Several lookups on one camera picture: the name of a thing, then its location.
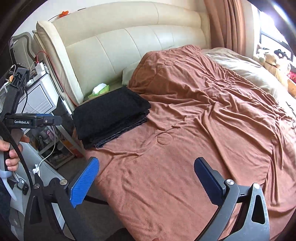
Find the charger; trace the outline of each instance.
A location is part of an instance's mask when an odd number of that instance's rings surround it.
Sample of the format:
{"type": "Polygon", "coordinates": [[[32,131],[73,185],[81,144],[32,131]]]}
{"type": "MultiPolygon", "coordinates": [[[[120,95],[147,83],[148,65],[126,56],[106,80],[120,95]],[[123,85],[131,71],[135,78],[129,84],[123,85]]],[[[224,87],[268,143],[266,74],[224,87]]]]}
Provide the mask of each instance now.
{"type": "Polygon", "coordinates": [[[35,70],[37,75],[33,78],[34,81],[39,80],[43,75],[46,74],[46,70],[44,68],[43,63],[37,63],[37,65],[35,66],[35,70]]]}

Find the brown blanket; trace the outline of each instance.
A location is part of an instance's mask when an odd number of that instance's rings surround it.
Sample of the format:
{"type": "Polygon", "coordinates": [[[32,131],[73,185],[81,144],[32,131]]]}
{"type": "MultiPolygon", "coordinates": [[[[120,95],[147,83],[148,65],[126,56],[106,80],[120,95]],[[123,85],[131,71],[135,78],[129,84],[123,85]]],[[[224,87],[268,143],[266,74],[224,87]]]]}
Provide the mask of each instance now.
{"type": "Polygon", "coordinates": [[[239,185],[259,183],[271,239],[283,230],[296,206],[296,136],[270,94],[192,45],[147,53],[129,88],[150,101],[148,122],[87,156],[99,159],[96,184],[136,240],[190,241],[203,230],[217,206],[194,173],[200,156],[239,185]]]}

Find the black towel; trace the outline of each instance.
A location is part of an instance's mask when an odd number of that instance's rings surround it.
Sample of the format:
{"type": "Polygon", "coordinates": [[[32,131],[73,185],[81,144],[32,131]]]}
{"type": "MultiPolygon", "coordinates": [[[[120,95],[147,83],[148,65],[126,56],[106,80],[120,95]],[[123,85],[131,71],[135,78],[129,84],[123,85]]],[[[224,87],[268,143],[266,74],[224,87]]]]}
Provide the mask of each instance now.
{"type": "Polygon", "coordinates": [[[102,147],[144,123],[150,103],[125,86],[78,106],[73,120],[86,149],[102,147]]]}

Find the blue gripper pad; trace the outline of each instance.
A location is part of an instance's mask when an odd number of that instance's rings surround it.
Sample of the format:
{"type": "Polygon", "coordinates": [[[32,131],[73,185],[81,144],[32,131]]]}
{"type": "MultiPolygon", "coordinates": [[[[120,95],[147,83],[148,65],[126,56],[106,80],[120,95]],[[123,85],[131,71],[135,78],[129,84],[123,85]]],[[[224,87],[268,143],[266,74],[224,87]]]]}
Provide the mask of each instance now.
{"type": "Polygon", "coordinates": [[[195,160],[194,171],[211,202],[214,205],[221,206],[224,202],[223,196],[226,192],[226,186],[223,184],[224,179],[219,172],[213,170],[202,157],[195,160]]]}
{"type": "Polygon", "coordinates": [[[99,160],[95,157],[91,157],[88,160],[86,168],[78,176],[76,176],[68,186],[70,202],[75,208],[81,204],[91,187],[94,179],[96,178],[100,169],[99,160]]]}

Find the wall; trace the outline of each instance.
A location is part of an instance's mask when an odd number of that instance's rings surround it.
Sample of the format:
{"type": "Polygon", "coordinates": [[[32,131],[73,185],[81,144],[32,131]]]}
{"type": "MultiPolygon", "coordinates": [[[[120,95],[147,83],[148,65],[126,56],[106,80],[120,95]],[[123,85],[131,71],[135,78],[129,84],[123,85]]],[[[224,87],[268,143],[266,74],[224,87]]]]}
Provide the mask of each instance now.
{"type": "MultiPolygon", "coordinates": [[[[56,16],[62,11],[74,12],[79,9],[90,7],[94,5],[116,2],[116,1],[138,1],[138,0],[48,0],[36,9],[16,30],[14,35],[21,34],[23,32],[29,32],[32,34],[32,30],[36,29],[37,21],[48,21],[53,16],[56,16]]],[[[153,0],[154,2],[166,3],[184,7],[194,11],[205,12],[205,4],[203,0],[153,0]]]]}
{"type": "Polygon", "coordinates": [[[253,58],[254,51],[256,51],[259,43],[260,27],[257,8],[248,0],[241,0],[244,10],[244,21],[246,25],[246,56],[253,58]]]}

